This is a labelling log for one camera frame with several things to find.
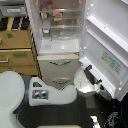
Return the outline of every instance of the refrigerator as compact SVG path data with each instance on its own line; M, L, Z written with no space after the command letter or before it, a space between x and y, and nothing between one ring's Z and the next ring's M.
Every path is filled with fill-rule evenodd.
M74 76L74 84L81 84L79 71L90 66L89 72L111 97L121 101L128 92L128 0L25 3L40 69L44 56L78 54L83 67Z

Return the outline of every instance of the door handle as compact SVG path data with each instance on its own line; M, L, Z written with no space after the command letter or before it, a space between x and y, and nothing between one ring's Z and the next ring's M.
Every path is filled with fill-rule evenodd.
M55 64L55 65L58 65L58 66L62 66L62 65L65 65L65 64L68 64L68 63L70 63L71 62L71 60L66 60L66 62L54 62L54 61L50 61L49 63L51 63L51 64Z
M70 81L70 79L67 79L67 78L54 79L54 80L52 80L52 82L55 82L55 83L57 83L57 84L65 84L65 83L67 83L68 81Z
M9 58L7 58L7 60L5 61L0 61L0 63L8 63L9 62Z

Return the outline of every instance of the bottle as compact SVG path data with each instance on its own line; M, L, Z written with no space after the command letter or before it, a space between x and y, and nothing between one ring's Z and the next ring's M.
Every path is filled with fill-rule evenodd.
M48 11L51 11L52 9L53 9L53 2L52 2L52 0L48 0L47 1L47 8L48 8Z

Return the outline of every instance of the open refrigerator door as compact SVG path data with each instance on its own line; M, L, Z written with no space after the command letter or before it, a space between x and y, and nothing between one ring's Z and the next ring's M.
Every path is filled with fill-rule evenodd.
M128 6L122 1L87 0L80 61L112 98L128 92Z

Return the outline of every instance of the cable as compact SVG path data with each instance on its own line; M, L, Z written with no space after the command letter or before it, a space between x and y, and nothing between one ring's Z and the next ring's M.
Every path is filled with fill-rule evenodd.
M121 120L122 120L122 106L123 106L123 99L122 99L122 101L121 101L120 122L119 122L119 126L118 126L118 128L120 128L120 125L121 125Z

